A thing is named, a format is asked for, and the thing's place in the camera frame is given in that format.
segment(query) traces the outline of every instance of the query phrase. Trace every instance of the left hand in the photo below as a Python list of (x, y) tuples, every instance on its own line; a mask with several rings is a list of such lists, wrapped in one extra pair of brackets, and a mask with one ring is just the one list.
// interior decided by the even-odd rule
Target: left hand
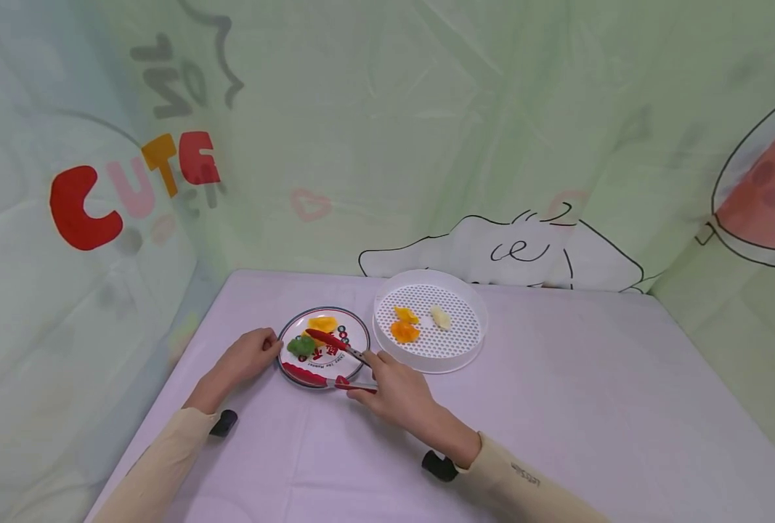
[(277, 340), (277, 333), (270, 327), (245, 332), (222, 354), (211, 372), (237, 385), (259, 375), (282, 348), (283, 341)]
[(277, 340), (277, 334), (271, 328), (245, 332), (199, 380), (184, 408), (215, 413), (234, 386), (259, 375), (282, 348), (282, 340)]

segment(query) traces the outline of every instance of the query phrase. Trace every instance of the sleeve cuff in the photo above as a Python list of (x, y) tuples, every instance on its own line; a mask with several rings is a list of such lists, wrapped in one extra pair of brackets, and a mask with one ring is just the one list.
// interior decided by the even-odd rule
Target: sleeve cuff
[(480, 453), (468, 469), (455, 466), (463, 481), (479, 490), (489, 490), (510, 473), (507, 451), (493, 442), (486, 434), (480, 434)]
[(219, 419), (218, 413), (205, 414), (197, 408), (182, 408), (172, 415), (163, 435), (177, 435), (187, 439), (203, 439)]

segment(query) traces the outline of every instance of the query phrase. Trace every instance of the white strainer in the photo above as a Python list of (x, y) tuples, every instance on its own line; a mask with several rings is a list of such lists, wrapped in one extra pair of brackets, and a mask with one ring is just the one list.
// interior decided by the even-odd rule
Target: white strainer
[[(432, 305), (451, 316), (451, 329), (437, 327)], [(419, 316), (420, 335), (399, 343), (389, 326), (397, 320), (393, 307), (408, 307)], [(420, 373), (451, 373), (465, 367), (482, 347), (488, 323), (486, 306), (469, 284), (437, 270), (410, 270), (391, 277), (378, 290), (373, 305), (373, 332), (381, 348)]]

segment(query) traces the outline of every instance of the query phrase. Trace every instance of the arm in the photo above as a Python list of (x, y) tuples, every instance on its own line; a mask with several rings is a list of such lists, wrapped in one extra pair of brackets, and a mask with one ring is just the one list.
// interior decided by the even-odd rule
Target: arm
[(216, 410), (235, 386), (260, 374), (282, 347), (272, 329), (248, 332), (233, 343), (108, 496), (94, 523), (160, 522), (216, 424)]
[(460, 480), (518, 521), (603, 523), (605, 516), (518, 461), (503, 447), (465, 425), (437, 404), (424, 376), (390, 354), (366, 352), (378, 393), (349, 391), (378, 417), (398, 425), (452, 459)]

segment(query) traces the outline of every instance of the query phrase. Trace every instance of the yellow food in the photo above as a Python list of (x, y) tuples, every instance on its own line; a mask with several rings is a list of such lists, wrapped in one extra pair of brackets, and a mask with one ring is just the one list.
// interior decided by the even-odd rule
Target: yellow food
[[(306, 333), (306, 331), (303, 331), (303, 334), (301, 334), (300, 336), (303, 336), (304, 338), (312, 338), (311, 336), (309, 336), (309, 334)], [(323, 343), (321, 340), (315, 340), (315, 346), (317, 347), (326, 346), (326, 343)]]
[(439, 307), (439, 305), (433, 305), (431, 307), (431, 316), (433, 316), (434, 323), (437, 324), (437, 327), (444, 331), (451, 329), (451, 316), (442, 310), (442, 307)]
[(321, 316), (321, 318), (309, 318), (309, 329), (315, 329), (316, 331), (323, 331), (327, 334), (331, 334), (332, 331), (338, 328), (338, 320), (332, 318), (332, 316)]
[(413, 311), (407, 307), (393, 307), (396, 310), (396, 316), (399, 321), (405, 321), (405, 323), (419, 323), (419, 318), (413, 314)]
[(393, 325), (389, 326), (389, 331), (393, 333), (393, 337), (399, 343), (410, 343), (419, 337), (419, 330), (406, 321), (394, 321)]

